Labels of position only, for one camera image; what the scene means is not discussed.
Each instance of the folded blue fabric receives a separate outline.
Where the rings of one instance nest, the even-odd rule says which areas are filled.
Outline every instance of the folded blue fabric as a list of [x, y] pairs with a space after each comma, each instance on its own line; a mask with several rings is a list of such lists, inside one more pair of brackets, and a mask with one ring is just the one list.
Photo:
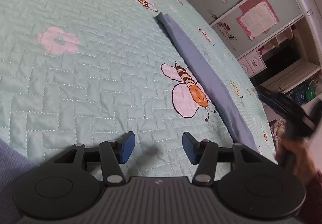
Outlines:
[[0, 223], [13, 224], [20, 215], [13, 203], [13, 183], [36, 165], [0, 139]]
[[198, 82], [216, 106], [234, 142], [240, 142], [258, 152], [254, 137], [239, 113], [234, 101], [212, 67], [192, 43], [181, 27], [168, 15], [157, 16]]

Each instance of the green object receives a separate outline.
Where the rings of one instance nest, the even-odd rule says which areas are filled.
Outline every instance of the green object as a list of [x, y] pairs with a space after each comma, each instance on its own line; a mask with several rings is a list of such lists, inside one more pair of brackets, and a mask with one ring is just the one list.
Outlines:
[[306, 95], [306, 101], [309, 102], [312, 99], [315, 98], [315, 90], [314, 89], [308, 89], [305, 93]]

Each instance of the drawer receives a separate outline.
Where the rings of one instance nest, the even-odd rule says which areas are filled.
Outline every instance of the drawer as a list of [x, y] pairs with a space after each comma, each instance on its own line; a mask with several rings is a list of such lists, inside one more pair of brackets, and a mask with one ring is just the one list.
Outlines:
[[257, 50], [253, 50], [245, 56], [245, 59], [251, 67], [254, 74], [264, 70], [266, 68], [262, 58], [258, 54]]
[[247, 63], [247, 60], [245, 58], [239, 59], [238, 62], [243, 68], [243, 70], [246, 72], [248, 77], [254, 75], [254, 72], [252, 71], [250, 65]]

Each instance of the ribbed gray panel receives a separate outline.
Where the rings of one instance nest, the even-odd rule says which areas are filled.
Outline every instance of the ribbed gray panel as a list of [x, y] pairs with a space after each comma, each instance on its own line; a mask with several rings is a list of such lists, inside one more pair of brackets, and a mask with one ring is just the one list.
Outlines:
[[87, 212], [58, 221], [31, 220], [17, 224], [300, 224], [296, 219], [248, 220], [226, 209], [209, 188], [186, 177], [133, 177], [122, 187], [108, 188]]

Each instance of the bed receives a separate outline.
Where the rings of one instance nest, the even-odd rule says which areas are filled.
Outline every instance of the bed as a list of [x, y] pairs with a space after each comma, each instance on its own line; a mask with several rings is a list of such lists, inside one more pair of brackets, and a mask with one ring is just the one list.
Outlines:
[[[127, 176], [191, 176], [183, 132], [230, 147], [214, 105], [176, 110], [178, 81], [162, 65], [187, 65], [155, 17], [169, 14], [226, 85], [260, 153], [274, 144], [256, 92], [234, 56], [186, 0], [0, 0], [0, 137], [40, 164], [75, 143], [133, 131]], [[217, 167], [222, 177], [230, 166]], [[99, 171], [93, 169], [99, 178]]]

